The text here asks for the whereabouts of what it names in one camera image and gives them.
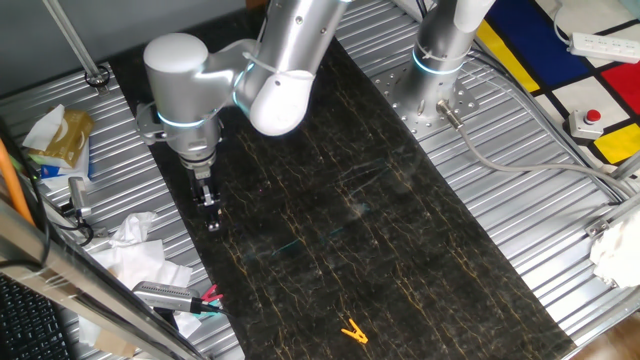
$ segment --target corrugated aluminum panel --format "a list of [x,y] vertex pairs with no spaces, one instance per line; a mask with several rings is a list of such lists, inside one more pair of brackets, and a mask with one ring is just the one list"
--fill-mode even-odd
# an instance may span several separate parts
[[[149,148],[135,130],[135,120],[112,75],[110,93],[99,97],[77,73],[52,83],[0,100],[0,116],[21,142],[29,129],[51,106],[63,104],[86,110],[95,120],[91,134],[90,157],[94,166],[92,183],[88,185],[93,206],[87,221],[94,227],[106,227],[113,234],[124,218],[133,212],[155,211],[158,218],[149,232],[150,240],[162,240],[166,259],[191,267],[189,287],[203,294],[211,282],[193,246],[189,233],[169,194]],[[47,191],[56,204],[69,199],[68,190]],[[108,248],[105,240],[94,240],[89,252]],[[78,359],[117,359],[78,342],[78,317],[64,311],[66,329]],[[225,316],[202,318],[202,325],[189,340],[203,353],[216,359],[244,359],[238,339]]]
[[[346,18],[336,36],[372,80],[410,61],[418,23],[391,1],[357,1]],[[544,119],[505,92],[517,92],[508,82],[479,63],[468,62],[463,70],[473,74],[461,72],[460,79],[480,104],[465,127],[485,156],[514,165],[576,162],[574,150],[561,145]],[[478,163],[444,121],[431,124],[418,141],[577,345],[640,308],[640,289],[612,289],[593,275],[592,241],[584,228],[611,210],[612,199],[590,178],[559,170],[492,171]]]

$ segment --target white power strip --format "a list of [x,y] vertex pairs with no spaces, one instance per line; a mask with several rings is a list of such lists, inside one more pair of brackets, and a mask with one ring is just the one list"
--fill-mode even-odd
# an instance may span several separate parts
[[635,64],[640,61],[640,43],[608,36],[571,34],[569,52],[578,56],[589,56]]

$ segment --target yellow square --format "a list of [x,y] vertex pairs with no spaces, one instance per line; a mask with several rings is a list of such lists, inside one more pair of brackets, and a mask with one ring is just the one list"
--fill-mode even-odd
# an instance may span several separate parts
[[640,151],[640,127],[629,125],[611,134],[602,136],[595,145],[611,164],[626,160]]

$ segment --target colorful mat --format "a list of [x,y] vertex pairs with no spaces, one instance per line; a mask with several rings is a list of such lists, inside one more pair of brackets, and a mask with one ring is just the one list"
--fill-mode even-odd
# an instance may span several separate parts
[[[640,21],[618,0],[563,0],[561,34],[640,41]],[[574,110],[602,114],[605,136],[583,148],[605,164],[640,150],[640,64],[573,56],[553,30],[555,0],[497,0],[478,35],[558,123]]]

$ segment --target red square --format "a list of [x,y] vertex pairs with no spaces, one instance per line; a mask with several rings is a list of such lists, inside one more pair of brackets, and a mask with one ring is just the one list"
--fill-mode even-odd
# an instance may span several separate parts
[[624,64],[604,71],[602,76],[640,114],[640,63]]

